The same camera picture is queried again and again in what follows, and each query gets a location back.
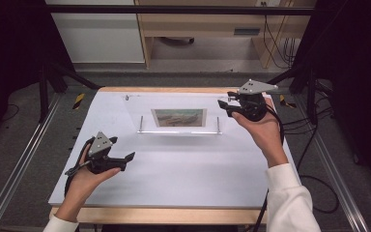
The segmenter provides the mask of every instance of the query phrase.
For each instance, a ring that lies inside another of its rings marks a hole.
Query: aluminum rail
[[[35,152],[44,136],[44,133],[46,132],[46,129],[56,112],[61,98],[62,95],[60,94],[54,95],[47,116],[41,123],[38,124],[34,134],[32,135],[31,139],[26,145],[25,150],[20,156],[19,161],[17,162],[16,167],[14,168],[10,178],[8,179],[5,186],[2,188],[0,193],[0,219],[3,216],[6,208],[8,207],[12,197],[14,196],[14,192],[16,191],[16,188],[19,185],[20,180],[22,179],[30,160],[35,155]]]
[[[305,113],[305,103],[303,97],[294,95],[296,102],[298,103],[299,109],[303,116],[306,117]],[[368,232],[369,228],[360,213],[357,203],[351,195],[348,187],[346,186],[345,181],[342,178],[342,175],[339,173],[338,168],[330,157],[329,151],[325,146],[324,140],[321,135],[316,131],[315,134],[315,147],[319,151],[320,159],[324,169],[327,171],[328,177],[332,183],[332,187],[338,195],[339,201],[341,203],[342,209],[345,212],[349,223],[352,226],[352,229],[355,232]]]
[[[132,6],[132,5],[26,5],[23,10],[34,13],[69,14],[175,14],[175,15],[324,15],[333,10],[280,7],[225,6]]]

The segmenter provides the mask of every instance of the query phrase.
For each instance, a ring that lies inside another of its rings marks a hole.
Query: painting
[[[207,109],[152,109],[158,128],[205,127]]]

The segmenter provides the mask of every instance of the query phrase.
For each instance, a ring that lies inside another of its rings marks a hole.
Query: white sleeve
[[[321,231],[312,214],[311,194],[300,184],[291,163],[268,169],[267,178],[267,231]]]
[[[43,232],[74,232],[79,223],[69,222],[52,216]]]

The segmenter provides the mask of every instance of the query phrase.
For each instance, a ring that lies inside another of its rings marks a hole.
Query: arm
[[[311,195],[299,183],[282,148],[277,120],[269,113],[259,122],[236,112],[233,117],[252,136],[270,168],[267,231],[321,231],[312,214]]]
[[[88,145],[80,163],[84,162],[89,148],[90,146]],[[100,183],[116,175],[119,171],[120,168],[113,168],[100,174],[93,174],[86,166],[82,167],[74,175],[63,203],[56,214],[52,216],[43,232],[74,231],[78,225],[77,215],[86,199]]]

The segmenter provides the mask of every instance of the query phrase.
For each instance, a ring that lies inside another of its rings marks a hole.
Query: hand
[[[270,99],[266,99],[266,102],[268,105],[271,105]],[[249,121],[237,112],[233,112],[233,117],[240,126],[251,134],[267,159],[268,167],[288,163],[281,145],[278,121],[270,113],[267,113],[259,122]]]
[[[89,151],[90,145],[86,146],[83,156],[79,163],[83,163],[87,152]],[[86,166],[80,168],[71,180],[68,193],[66,194],[65,200],[56,212],[56,217],[62,220],[77,222],[77,215],[80,208],[84,205],[86,199],[92,194],[100,183],[116,175],[120,171],[120,168],[113,168],[102,172],[100,174],[94,174]]]

